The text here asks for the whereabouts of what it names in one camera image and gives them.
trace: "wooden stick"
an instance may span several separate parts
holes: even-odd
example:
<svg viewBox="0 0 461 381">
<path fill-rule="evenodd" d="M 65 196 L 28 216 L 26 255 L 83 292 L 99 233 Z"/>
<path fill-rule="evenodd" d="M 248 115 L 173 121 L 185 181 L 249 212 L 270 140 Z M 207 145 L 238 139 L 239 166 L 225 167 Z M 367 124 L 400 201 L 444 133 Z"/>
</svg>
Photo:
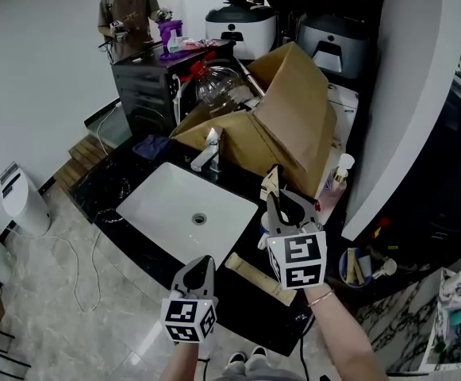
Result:
<svg viewBox="0 0 461 381">
<path fill-rule="evenodd" d="M 284 290 L 281 283 L 275 281 L 270 276 L 265 275 L 260 270 L 248 264 L 235 252 L 226 261 L 225 266 L 247 279 L 250 283 L 267 292 L 270 296 L 278 299 L 286 306 L 290 306 L 297 294 L 296 290 Z"/>
<path fill-rule="evenodd" d="M 349 248 L 347 250 L 347 283 L 353 284 L 355 282 L 355 250 Z"/>
</svg>

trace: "blue cloth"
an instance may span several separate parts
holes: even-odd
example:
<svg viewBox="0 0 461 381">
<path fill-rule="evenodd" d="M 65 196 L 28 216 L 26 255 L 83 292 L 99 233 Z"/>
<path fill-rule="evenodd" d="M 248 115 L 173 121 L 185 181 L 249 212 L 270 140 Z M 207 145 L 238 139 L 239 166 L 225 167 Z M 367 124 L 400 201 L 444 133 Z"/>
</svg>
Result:
<svg viewBox="0 0 461 381">
<path fill-rule="evenodd" d="M 171 139 L 168 137 L 150 134 L 144 141 L 133 147 L 133 152 L 146 160 L 154 161 L 171 144 Z"/>
</svg>

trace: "white bottle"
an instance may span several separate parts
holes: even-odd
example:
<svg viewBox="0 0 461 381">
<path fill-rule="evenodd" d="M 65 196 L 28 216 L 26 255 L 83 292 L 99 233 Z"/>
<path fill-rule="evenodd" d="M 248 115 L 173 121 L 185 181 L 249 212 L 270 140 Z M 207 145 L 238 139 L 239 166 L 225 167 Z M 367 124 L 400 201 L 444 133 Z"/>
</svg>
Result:
<svg viewBox="0 0 461 381">
<path fill-rule="evenodd" d="M 179 42 L 177 41 L 177 31 L 174 29 L 170 30 L 170 40 L 168 40 L 167 48 L 170 54 L 173 54 L 180 49 Z"/>
<path fill-rule="evenodd" d="M 341 195 L 347 189 L 348 170 L 353 167 L 354 162 L 353 156 L 343 154 L 340 157 L 338 168 L 329 173 L 316 204 L 318 222 L 322 225 L 327 223 Z"/>
<path fill-rule="evenodd" d="M 444 282 L 444 292 L 452 293 L 461 286 L 461 271 L 455 273 L 451 278 Z"/>
</svg>

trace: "bracelet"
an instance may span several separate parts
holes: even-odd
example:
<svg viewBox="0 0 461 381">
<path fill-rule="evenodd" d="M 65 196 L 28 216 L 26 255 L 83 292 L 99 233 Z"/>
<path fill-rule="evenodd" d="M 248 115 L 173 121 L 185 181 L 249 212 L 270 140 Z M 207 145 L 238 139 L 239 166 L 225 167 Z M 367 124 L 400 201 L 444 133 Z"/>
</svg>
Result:
<svg viewBox="0 0 461 381">
<path fill-rule="evenodd" d="M 319 303 L 320 301 L 323 301 L 324 299 L 328 298 L 329 296 L 331 296 L 332 294 L 334 294 L 334 290 L 331 289 L 327 294 L 325 294 L 324 296 L 321 296 L 320 298 L 317 298 L 315 299 L 314 301 L 312 301 L 311 303 L 308 304 L 308 307 L 310 308 L 311 306 L 315 306 L 317 303 Z"/>
</svg>

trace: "white wall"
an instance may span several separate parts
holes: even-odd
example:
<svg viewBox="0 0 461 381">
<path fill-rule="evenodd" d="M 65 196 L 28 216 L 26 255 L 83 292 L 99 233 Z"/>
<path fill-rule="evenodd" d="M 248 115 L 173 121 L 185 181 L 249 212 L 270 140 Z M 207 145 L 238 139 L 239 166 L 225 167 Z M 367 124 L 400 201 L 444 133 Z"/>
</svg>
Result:
<svg viewBox="0 0 461 381">
<path fill-rule="evenodd" d="M 0 0 L 0 173 L 16 161 L 42 185 L 117 97 L 97 16 L 98 0 Z M 0 232 L 9 221 L 0 201 Z"/>
<path fill-rule="evenodd" d="M 405 177 L 440 114 L 461 50 L 461 0 L 385 0 L 381 65 L 344 237 L 354 240 Z"/>
</svg>

